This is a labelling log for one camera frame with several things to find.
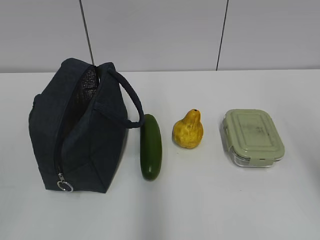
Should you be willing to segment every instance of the green lid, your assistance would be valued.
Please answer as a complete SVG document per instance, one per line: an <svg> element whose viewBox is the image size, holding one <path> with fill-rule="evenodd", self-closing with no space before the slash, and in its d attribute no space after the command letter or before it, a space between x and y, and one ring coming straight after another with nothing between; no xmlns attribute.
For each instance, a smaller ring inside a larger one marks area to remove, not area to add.
<svg viewBox="0 0 320 240"><path fill-rule="evenodd" d="M251 166L268 166L285 155L285 147L268 113L255 109L229 110L223 120L227 147Z"/></svg>

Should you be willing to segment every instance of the zipper pull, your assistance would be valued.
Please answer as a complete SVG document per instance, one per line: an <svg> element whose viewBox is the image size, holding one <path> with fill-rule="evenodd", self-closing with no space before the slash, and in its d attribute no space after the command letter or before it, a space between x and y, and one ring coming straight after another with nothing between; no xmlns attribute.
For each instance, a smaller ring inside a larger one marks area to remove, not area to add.
<svg viewBox="0 0 320 240"><path fill-rule="evenodd" d="M59 187L62 191L65 191L65 192L67 192L67 193L72 193L72 192L74 191L74 187L65 180L64 175L63 175L61 172L59 172L59 173L58 173L58 177L60 178L60 181L57 181L57 182L56 182L56 184L58 185L58 187ZM70 190L67 190L67 189L65 189L64 187L62 187L63 184L67 185L67 186L70 188Z"/></svg>

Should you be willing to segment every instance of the lunch bag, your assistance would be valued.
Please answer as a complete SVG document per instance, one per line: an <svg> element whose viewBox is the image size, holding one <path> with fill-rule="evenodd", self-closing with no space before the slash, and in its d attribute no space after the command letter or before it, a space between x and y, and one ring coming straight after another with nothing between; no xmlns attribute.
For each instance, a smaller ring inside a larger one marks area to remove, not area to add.
<svg viewBox="0 0 320 240"><path fill-rule="evenodd" d="M120 85L139 121L128 120ZM127 129L144 123L141 102L112 62L98 67L70 58L34 98L29 134L48 190L106 193L120 162Z"/></svg>

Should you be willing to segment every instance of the zipper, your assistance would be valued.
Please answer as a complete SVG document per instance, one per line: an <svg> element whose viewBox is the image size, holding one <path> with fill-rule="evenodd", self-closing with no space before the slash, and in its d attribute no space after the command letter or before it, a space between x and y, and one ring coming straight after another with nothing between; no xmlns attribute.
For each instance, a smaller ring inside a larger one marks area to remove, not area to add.
<svg viewBox="0 0 320 240"><path fill-rule="evenodd" d="M63 169L63 163L62 163L62 145L63 145L64 138L68 134L66 134L65 136L62 136L62 134L64 134L63 130L65 130L63 123L66 121L66 117L68 116L69 109L72 106L73 100L75 99L75 95L78 92L79 88L81 87L81 80L91 70L91 68L92 68L92 71L94 71L95 77L97 78L96 68L95 68L95 66L91 65L84 71L84 73L79 78L78 82L76 83L75 88L73 89L73 92L72 92L72 94L71 94L71 96L69 98L68 104L67 104L67 106L66 106L66 108L64 110L64 115L63 115L62 120L61 120L60 129L58 130L58 135L57 135L58 136L57 137L58 140L57 140L57 143L56 143L54 156L53 156L54 169L55 169L55 172L56 172L56 174L58 175L58 177L60 179L59 181L56 182L56 184L61 190L65 191L65 192L68 192L68 193L73 192L74 188L64 178L64 169ZM70 190L64 188L63 185L67 185L70 188Z"/></svg>

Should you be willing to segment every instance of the metal ring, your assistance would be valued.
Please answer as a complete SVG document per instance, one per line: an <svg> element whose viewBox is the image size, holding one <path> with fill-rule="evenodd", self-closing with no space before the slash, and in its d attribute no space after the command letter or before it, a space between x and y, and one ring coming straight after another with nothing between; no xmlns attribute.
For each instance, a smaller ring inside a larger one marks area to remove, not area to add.
<svg viewBox="0 0 320 240"><path fill-rule="evenodd" d="M68 183L67 181L57 181L56 184L57 184L58 187L59 187L62 191L64 191L64 192L72 193L72 192L74 191L74 187L73 187L70 183ZM66 185L70 188L70 191L68 191L67 189L63 188L63 187L61 186L61 184L66 184Z"/></svg>

